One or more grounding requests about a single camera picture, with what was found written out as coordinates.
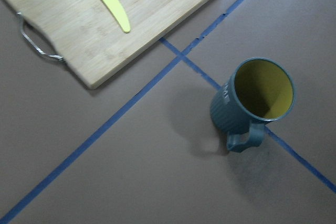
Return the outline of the dark teal ribbed mug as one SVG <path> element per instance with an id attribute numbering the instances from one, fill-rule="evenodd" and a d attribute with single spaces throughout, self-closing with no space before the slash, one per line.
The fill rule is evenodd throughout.
<path id="1" fill-rule="evenodd" d="M 270 59 L 251 58 L 217 91 L 210 115 L 227 134 L 226 148 L 241 153 L 262 143 L 266 124 L 285 117 L 295 98 L 292 78 L 282 66 Z"/>

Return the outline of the bamboo cutting board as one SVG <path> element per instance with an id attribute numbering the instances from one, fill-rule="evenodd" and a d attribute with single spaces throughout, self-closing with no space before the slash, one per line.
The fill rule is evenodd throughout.
<path id="1" fill-rule="evenodd" d="M 101 0 L 5 0 L 95 89 L 208 0 L 119 0 L 131 30 L 122 31 Z"/>

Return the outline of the yellow plastic knife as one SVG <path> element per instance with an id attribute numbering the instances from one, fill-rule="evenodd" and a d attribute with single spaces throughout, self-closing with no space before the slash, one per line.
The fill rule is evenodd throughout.
<path id="1" fill-rule="evenodd" d="M 115 20 L 124 33 L 131 31 L 130 22 L 126 11 L 119 0 L 101 0 L 109 12 L 114 16 Z"/>

